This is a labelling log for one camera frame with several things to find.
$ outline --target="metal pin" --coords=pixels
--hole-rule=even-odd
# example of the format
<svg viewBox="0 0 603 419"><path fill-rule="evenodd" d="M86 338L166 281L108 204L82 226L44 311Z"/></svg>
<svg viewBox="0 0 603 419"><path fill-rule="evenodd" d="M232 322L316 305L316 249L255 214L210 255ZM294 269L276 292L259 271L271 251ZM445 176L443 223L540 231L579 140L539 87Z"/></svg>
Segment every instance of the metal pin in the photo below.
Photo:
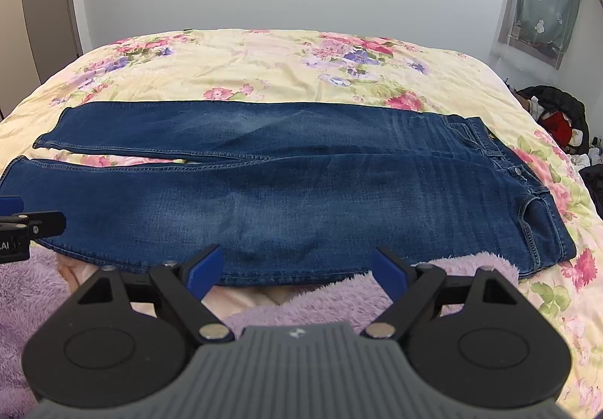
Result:
<svg viewBox="0 0 603 419"><path fill-rule="evenodd" d="M224 339L229 332L230 330L224 324L205 324L199 329L201 337L211 341Z"/></svg>
<svg viewBox="0 0 603 419"><path fill-rule="evenodd" d="M373 339L387 339L396 333L396 328L387 322L373 322L364 332Z"/></svg>

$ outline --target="black puffer jacket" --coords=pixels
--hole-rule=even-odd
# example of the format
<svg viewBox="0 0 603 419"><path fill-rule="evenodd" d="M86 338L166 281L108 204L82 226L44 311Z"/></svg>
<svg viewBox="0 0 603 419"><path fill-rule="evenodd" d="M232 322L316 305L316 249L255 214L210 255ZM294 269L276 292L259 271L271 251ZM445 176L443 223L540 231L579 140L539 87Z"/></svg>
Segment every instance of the black puffer jacket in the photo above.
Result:
<svg viewBox="0 0 603 419"><path fill-rule="evenodd" d="M576 147L572 154L588 154L589 152L589 127L586 124L586 112L584 105L569 93L557 89L553 86L532 86L517 91L518 95L526 99L532 99L532 96L538 98L538 104L547 111L561 111L568 115L572 122L572 128L581 130L582 144Z"/></svg>
<svg viewBox="0 0 603 419"><path fill-rule="evenodd" d="M583 167L580 176L589 190L590 197L595 202L597 213L603 218L603 164Z"/></svg>

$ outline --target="purple fuzzy blanket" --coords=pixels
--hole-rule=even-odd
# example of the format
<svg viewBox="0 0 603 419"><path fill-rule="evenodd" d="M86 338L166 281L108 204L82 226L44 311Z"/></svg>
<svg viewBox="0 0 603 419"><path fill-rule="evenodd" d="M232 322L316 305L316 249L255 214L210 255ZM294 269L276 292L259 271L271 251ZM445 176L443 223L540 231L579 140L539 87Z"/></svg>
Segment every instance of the purple fuzzy blanket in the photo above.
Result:
<svg viewBox="0 0 603 419"><path fill-rule="evenodd" d="M494 266L517 284L517 269L503 258L486 252L432 263L449 274L473 275L478 267ZM20 366L28 338L69 296L67 283L57 270L55 254L31 249L31 259L0 265L0 419L22 417L35 405ZM280 306L261 306L233 315L225 323L237 334L246 326L287 326L349 321L362 330L391 304L368 275L330 284L297 295Z"/></svg>

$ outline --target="bed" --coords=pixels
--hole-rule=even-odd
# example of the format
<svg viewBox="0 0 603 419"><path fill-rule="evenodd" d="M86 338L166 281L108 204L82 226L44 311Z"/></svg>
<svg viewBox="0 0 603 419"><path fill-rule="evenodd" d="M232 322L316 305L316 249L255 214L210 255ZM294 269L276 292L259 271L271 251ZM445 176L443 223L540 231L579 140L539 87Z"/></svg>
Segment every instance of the bed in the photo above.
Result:
<svg viewBox="0 0 603 419"><path fill-rule="evenodd" d="M80 57L0 124L0 169L18 155L97 167L158 161L32 144L52 130L65 107L177 100L337 102L479 116L550 189L576 244L577 258L519 287L571 347L574 364L560 405L574 417L599 411L603 220L568 156L486 65L394 38L310 31L177 31L129 38Z"/></svg>

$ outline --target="red garment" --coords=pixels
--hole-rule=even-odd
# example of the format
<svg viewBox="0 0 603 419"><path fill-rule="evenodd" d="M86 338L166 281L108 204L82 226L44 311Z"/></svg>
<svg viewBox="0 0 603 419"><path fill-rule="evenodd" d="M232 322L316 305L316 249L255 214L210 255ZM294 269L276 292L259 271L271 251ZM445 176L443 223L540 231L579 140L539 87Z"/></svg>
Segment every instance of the red garment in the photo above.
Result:
<svg viewBox="0 0 603 419"><path fill-rule="evenodd" d="M559 144L560 147L567 147L572 139L572 127L568 121L563 118L563 113L557 111L549 116L546 120L540 120L539 123L545 127L551 137Z"/></svg>

